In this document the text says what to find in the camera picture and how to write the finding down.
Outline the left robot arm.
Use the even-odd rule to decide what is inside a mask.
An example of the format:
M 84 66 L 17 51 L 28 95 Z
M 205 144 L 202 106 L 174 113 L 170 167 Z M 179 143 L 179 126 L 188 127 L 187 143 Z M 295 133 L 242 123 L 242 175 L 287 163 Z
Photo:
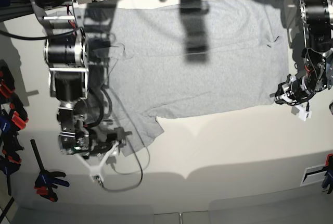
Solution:
M 278 85 L 276 104 L 298 106 L 318 92 L 332 89 L 332 0 L 299 0 L 305 49 L 302 52 L 306 73 L 289 75 Z

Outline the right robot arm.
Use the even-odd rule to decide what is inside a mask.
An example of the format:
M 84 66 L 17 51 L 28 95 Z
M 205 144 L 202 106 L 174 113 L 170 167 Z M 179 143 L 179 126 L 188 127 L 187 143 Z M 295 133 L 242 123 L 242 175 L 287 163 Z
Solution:
M 111 59 L 101 51 L 112 46 L 116 6 L 110 1 L 80 5 L 77 0 L 30 0 L 43 27 L 44 60 L 51 97 L 59 102 L 60 150 L 84 159 L 127 147 L 125 131 L 115 120 L 107 94 Z

